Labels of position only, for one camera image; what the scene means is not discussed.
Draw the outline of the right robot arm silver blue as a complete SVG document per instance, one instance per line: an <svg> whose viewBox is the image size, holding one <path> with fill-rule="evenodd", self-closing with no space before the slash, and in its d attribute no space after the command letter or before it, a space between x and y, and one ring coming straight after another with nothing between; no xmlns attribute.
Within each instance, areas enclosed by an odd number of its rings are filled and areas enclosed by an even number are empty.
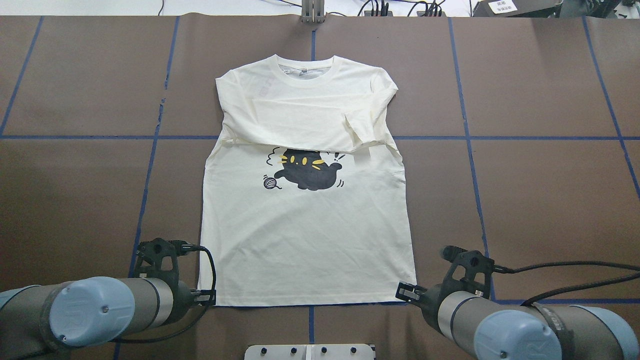
<svg viewBox="0 0 640 360"><path fill-rule="evenodd" d="M427 324L476 360L637 360L639 340L601 307L501 305L478 291L398 283L397 299L418 306Z"/></svg>

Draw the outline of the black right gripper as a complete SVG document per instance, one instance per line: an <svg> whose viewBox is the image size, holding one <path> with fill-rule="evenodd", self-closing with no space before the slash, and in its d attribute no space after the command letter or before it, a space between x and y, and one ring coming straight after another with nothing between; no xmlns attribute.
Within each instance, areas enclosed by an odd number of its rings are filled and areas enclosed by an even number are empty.
<svg viewBox="0 0 640 360"><path fill-rule="evenodd" d="M417 284L400 281L397 285L396 299L419 307L422 310L425 322L430 326L438 326L438 314L441 304L452 293L453 290L444 284L425 288Z"/></svg>

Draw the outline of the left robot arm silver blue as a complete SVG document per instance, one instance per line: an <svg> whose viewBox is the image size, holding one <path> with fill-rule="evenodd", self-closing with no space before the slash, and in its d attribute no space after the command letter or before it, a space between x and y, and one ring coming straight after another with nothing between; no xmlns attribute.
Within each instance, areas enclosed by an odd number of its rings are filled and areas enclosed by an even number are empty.
<svg viewBox="0 0 640 360"><path fill-rule="evenodd" d="M3 360L68 360L71 351L126 343L127 336L173 324L195 306L212 306L214 289L153 277L92 276L1 293Z"/></svg>

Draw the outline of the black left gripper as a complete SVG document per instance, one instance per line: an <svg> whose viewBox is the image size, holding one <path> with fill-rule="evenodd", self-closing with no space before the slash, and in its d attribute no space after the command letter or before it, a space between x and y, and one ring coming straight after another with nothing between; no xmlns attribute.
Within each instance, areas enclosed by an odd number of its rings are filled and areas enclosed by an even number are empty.
<svg viewBox="0 0 640 360"><path fill-rule="evenodd" d="M208 310L214 306L217 300L217 290L190 288L185 282L178 283L177 310L178 313L186 313L188 310L202 306Z"/></svg>

